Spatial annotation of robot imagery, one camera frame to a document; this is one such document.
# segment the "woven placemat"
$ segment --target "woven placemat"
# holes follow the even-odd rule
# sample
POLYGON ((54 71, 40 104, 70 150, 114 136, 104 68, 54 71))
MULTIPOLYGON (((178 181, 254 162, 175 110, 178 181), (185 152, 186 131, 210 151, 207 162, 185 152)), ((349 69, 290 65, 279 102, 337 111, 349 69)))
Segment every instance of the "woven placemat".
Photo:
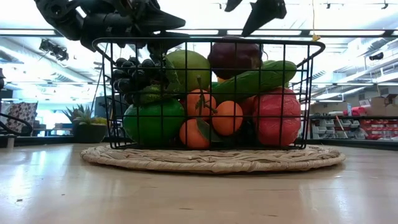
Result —
POLYGON ((116 150, 109 146, 85 149, 80 156, 88 162, 134 170, 165 170, 225 174, 253 171, 305 171, 331 166, 345 160, 336 149, 307 146, 302 150, 116 150))

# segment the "black wire basket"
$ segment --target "black wire basket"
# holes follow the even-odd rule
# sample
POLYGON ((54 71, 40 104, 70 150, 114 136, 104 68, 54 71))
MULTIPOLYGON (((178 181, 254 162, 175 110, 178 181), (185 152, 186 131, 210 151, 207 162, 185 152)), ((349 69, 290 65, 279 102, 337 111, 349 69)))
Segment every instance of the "black wire basket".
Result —
MULTIPOLYGON (((113 149, 306 147, 313 59, 325 49, 321 42, 104 38, 95 40, 93 45, 103 56, 104 106, 113 149), (114 44, 138 46, 143 42, 158 46, 157 50, 151 51, 152 60, 142 63, 137 58, 127 62, 126 59, 114 60, 114 44), (183 43, 182 50, 161 53, 166 52, 162 46, 170 42, 183 43), (229 58, 228 68, 195 67, 193 64, 205 64, 199 61, 207 55, 191 57, 196 53, 187 50, 190 43, 207 43, 210 54, 214 44, 225 44, 234 49, 232 58, 235 62, 229 58), (100 44, 106 44, 105 51, 100 44), (239 48, 245 44, 258 47, 259 67, 239 67, 239 48), (282 60, 263 62, 264 48, 270 45, 281 48, 282 60), (287 49, 293 47, 300 47, 305 52, 301 57, 304 60, 295 66, 286 60, 287 49), (111 75, 107 75, 106 70, 111 71, 111 75), (223 83, 214 83, 211 82, 213 72, 234 75, 223 83), (297 82, 289 83, 294 76, 300 80, 296 78, 297 82)), ((135 51, 135 55, 139 55, 137 48, 135 51)))

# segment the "cardboard box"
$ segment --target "cardboard box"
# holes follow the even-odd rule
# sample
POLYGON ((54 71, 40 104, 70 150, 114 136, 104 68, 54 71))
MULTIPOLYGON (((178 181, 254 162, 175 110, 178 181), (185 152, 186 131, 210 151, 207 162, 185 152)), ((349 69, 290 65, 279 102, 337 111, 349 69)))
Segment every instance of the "cardboard box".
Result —
POLYGON ((359 104, 365 108, 368 116, 398 116, 397 94, 373 97, 361 100, 359 104))

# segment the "plant pot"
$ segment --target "plant pot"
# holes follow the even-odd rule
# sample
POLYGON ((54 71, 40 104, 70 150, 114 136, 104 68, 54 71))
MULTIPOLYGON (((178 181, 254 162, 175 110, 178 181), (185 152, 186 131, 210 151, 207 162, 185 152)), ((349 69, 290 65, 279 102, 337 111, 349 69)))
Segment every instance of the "plant pot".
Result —
POLYGON ((77 125, 73 135, 77 143, 100 143, 106 134, 105 125, 81 124, 77 125))

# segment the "table surface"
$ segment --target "table surface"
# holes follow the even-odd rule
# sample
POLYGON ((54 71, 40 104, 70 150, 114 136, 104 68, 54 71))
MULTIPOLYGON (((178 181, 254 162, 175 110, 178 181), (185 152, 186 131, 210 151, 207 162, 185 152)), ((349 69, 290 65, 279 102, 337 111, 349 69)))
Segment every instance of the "table surface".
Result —
POLYGON ((91 165, 89 145, 0 149, 0 223, 396 223, 398 152, 339 147, 309 172, 192 175, 91 165))

